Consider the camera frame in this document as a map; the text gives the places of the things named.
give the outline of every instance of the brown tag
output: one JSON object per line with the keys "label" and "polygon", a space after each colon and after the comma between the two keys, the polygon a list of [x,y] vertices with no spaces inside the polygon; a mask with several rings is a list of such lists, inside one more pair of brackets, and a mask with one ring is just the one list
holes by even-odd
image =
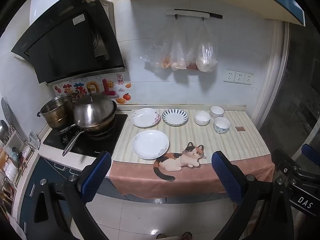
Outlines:
{"label": "brown tag", "polygon": [[236,126],[236,129],[238,132],[243,132],[245,131],[244,127],[243,126]]}

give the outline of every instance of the oval plate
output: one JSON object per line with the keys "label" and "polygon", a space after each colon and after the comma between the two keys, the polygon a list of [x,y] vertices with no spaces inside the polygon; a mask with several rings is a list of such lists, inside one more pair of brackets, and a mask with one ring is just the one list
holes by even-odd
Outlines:
{"label": "oval plate", "polygon": [[171,126],[180,126],[188,121],[188,114],[177,108],[165,110],[162,114],[163,121]]}
{"label": "oval plate", "polygon": [[154,126],[160,120],[160,113],[153,108],[138,109],[131,115],[131,122],[140,128]]}
{"label": "oval plate", "polygon": [[169,138],[161,131],[145,130],[132,139],[131,148],[142,159],[156,159],[168,150]]}

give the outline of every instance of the drawer handle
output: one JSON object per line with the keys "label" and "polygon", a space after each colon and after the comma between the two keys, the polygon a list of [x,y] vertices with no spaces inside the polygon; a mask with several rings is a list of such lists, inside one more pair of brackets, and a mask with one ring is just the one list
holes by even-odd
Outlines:
{"label": "drawer handle", "polygon": [[63,167],[63,169],[62,169],[62,168],[59,168],[56,164],[54,164],[53,166],[54,166],[56,169],[61,170],[61,171],[65,171],[65,170],[66,170],[66,167]]}
{"label": "drawer handle", "polygon": [[36,184],[35,184],[35,183],[33,183],[33,185],[32,185],[32,189],[31,189],[31,192],[30,192],[30,194],[29,194],[29,196],[30,196],[30,197],[32,197],[33,192],[35,191],[35,188],[36,188]]}
{"label": "drawer handle", "polygon": [[70,171],[69,171],[71,174],[73,174],[73,175],[77,175],[77,176],[79,176],[79,174],[76,174],[76,173],[73,173],[73,172],[71,172],[71,169],[70,169]]}

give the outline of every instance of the wall socket panel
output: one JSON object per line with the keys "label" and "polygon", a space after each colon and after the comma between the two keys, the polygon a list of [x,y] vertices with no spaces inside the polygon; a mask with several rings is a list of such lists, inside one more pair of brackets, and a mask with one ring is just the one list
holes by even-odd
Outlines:
{"label": "wall socket panel", "polygon": [[223,81],[230,82],[230,83],[252,85],[253,74],[226,69],[224,73]]}

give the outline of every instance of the cat illustration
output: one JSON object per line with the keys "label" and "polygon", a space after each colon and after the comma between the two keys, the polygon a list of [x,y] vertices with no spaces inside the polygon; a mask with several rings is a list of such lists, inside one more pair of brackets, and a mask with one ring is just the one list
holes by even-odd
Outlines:
{"label": "cat illustration", "polygon": [[182,153],[165,153],[157,158],[153,163],[153,170],[159,178],[174,181],[174,176],[163,174],[159,167],[164,168],[166,171],[180,171],[183,166],[188,166],[189,168],[198,167],[200,165],[199,158],[206,158],[203,154],[203,145],[196,147],[192,142],[189,142]]}

